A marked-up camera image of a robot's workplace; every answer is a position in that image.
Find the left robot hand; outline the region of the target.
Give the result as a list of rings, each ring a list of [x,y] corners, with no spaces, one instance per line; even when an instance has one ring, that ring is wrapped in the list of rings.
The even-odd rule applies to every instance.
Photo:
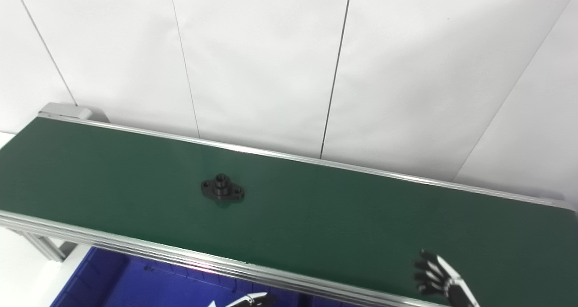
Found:
[[[240,298],[237,298],[224,307],[273,307],[277,302],[277,295],[258,292],[246,294]]]

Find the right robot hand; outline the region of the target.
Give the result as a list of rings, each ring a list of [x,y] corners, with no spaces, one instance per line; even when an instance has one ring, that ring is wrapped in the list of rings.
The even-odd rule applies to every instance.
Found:
[[[444,296],[452,307],[479,307],[464,278],[440,255],[421,250],[413,279],[422,295]]]

